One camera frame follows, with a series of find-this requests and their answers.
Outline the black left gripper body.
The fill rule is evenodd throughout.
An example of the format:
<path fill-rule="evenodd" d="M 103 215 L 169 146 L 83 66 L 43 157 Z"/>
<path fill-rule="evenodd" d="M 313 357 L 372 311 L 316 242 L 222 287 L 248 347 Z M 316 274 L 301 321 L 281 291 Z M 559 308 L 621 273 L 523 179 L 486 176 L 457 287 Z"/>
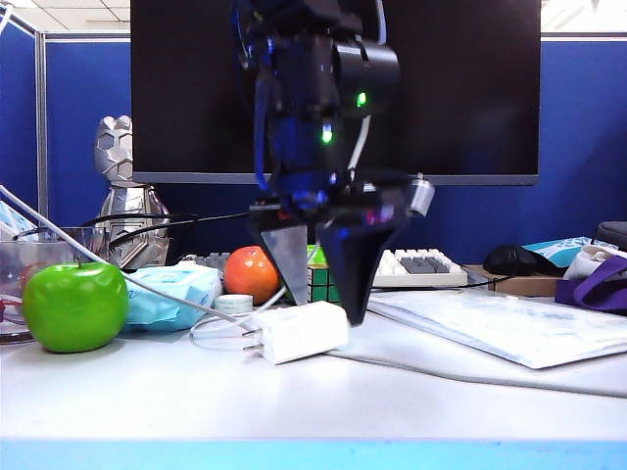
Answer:
<path fill-rule="evenodd" d="M 389 169 L 279 175 L 249 212 L 253 230 L 298 226 L 396 230 L 427 215 L 435 186 L 422 174 Z"/>

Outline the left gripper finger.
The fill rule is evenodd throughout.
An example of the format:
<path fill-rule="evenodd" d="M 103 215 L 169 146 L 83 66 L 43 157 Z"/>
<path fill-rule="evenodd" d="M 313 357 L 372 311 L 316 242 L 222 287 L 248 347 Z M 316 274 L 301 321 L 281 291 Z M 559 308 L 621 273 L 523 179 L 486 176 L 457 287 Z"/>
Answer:
<path fill-rule="evenodd" d="M 307 227 L 263 230 L 261 237 L 294 302 L 306 304 L 309 299 Z"/>
<path fill-rule="evenodd" d="M 350 323 L 362 323 L 376 268 L 395 227 L 318 227 L 340 302 Z"/>

